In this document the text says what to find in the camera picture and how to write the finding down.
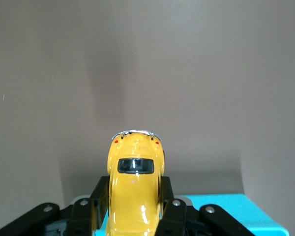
screw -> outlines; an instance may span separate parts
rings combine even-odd
[[[206,207],[206,212],[212,214],[212,213],[215,213],[215,209],[213,207],[211,207],[211,206],[207,206]]]
[[[49,211],[51,211],[53,208],[51,207],[51,206],[47,206],[47,207],[45,207],[44,208],[44,212],[49,212]]]
[[[86,204],[88,204],[89,202],[87,200],[83,200],[80,202],[80,205],[81,206],[85,206]]]
[[[176,207],[177,207],[177,206],[180,206],[180,201],[177,200],[177,199],[173,200],[172,203],[173,203],[173,205],[176,206]]]

car windshield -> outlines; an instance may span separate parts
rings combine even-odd
[[[118,172],[126,174],[152,174],[154,172],[154,163],[150,159],[120,159]]]

black plastic bracket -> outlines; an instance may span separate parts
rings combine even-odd
[[[167,202],[155,236],[254,236],[220,206],[205,205],[199,211],[180,199]]]
[[[89,197],[93,200],[94,207],[96,208],[97,229],[102,226],[106,211],[108,209],[108,189],[109,176],[102,176],[91,196]]]
[[[0,229],[0,236],[30,235],[42,225],[48,224],[49,222],[58,219],[58,217],[58,205],[53,203],[43,203]]]
[[[162,176],[161,177],[161,196],[160,196],[160,202],[163,204],[163,208],[165,208],[166,203],[174,198],[171,180],[169,177]]]
[[[64,236],[91,236],[97,228],[94,202],[90,198],[75,202]]]

gray wall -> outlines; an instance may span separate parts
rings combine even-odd
[[[0,227],[90,193],[129,128],[176,193],[244,191],[295,236],[295,1],[0,1]]]

toy volkswagen beetle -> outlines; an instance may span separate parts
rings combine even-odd
[[[154,235],[160,220],[160,181],[165,167],[161,140],[144,130],[122,131],[112,139],[107,161],[106,235]]]

